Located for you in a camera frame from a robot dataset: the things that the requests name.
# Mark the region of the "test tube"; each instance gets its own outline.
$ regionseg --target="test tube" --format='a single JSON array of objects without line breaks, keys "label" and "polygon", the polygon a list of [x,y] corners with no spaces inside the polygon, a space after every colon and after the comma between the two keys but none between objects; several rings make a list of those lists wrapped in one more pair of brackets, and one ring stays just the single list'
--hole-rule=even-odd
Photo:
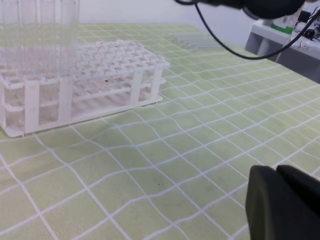
[{"label": "test tube", "polygon": [[39,77],[40,42],[37,24],[36,0],[20,1],[21,11],[21,36],[23,47],[23,68],[28,76],[33,79]]},{"label": "test tube", "polygon": [[6,68],[8,72],[15,71],[21,77],[22,49],[18,0],[2,0],[2,17]]},{"label": "test tube", "polygon": [[40,39],[41,54],[39,58],[43,76],[56,74],[57,37],[56,37],[56,3],[55,0],[40,0]]},{"label": "test tube", "polygon": [[67,74],[75,62],[79,14],[75,0],[61,0],[60,74]]}]

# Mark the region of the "green cutting mat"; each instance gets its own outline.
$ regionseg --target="green cutting mat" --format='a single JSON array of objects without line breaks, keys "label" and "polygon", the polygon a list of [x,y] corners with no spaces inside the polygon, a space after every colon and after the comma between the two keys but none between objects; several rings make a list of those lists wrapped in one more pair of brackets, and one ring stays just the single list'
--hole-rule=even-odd
[{"label": "green cutting mat", "polygon": [[87,24],[165,56],[163,101],[24,138],[0,135],[0,240],[248,240],[252,165],[320,177],[320,87],[268,60],[192,51],[181,24]]}]

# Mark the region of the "black device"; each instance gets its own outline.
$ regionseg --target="black device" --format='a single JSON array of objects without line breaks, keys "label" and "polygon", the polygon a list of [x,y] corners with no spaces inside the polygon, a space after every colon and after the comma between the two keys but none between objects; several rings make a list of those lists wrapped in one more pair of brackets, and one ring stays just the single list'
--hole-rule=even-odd
[{"label": "black device", "polygon": [[175,0],[177,3],[192,5],[204,3],[212,6],[226,6],[243,11],[254,19],[277,19],[292,15],[301,8],[305,0]]},{"label": "black device", "polygon": [[245,211],[251,240],[318,240],[320,182],[289,165],[252,166]]},{"label": "black device", "polygon": [[304,0],[175,0],[177,3],[186,5],[186,6],[195,6],[196,11],[201,18],[205,28],[208,30],[210,35],[216,40],[224,49],[228,52],[236,55],[239,58],[247,59],[247,60],[261,60],[271,58],[279,53],[282,53],[284,50],[290,48],[301,36],[304,35],[306,30],[310,27],[310,25],[320,17],[320,10],[310,18],[309,22],[305,25],[302,31],[287,45],[283,46],[281,49],[267,54],[265,56],[245,56],[233,51],[231,48],[226,46],[210,29],[209,25],[207,24],[204,16],[201,13],[201,10],[198,6],[198,3],[209,4],[212,6],[227,6],[235,9],[243,9],[244,12],[254,19],[276,19],[286,15],[292,15],[301,8]]},{"label": "black device", "polygon": [[304,32],[303,36],[307,39],[312,40],[316,35],[316,31],[314,29],[308,29]]},{"label": "black device", "polygon": [[308,12],[308,11],[301,11],[299,17],[298,17],[298,22],[301,22],[301,23],[307,23],[308,20],[311,18],[311,12]]}]

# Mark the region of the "test tube rack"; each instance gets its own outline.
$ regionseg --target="test tube rack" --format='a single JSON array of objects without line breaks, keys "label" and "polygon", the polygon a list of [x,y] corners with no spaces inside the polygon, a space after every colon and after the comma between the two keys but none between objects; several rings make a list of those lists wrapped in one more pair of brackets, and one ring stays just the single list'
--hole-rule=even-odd
[{"label": "test tube rack", "polygon": [[[60,0],[59,23],[49,7],[55,0],[1,3],[0,126],[9,137],[162,100],[165,58],[131,40],[77,44],[76,0]],[[29,18],[24,8],[31,9]]]}]

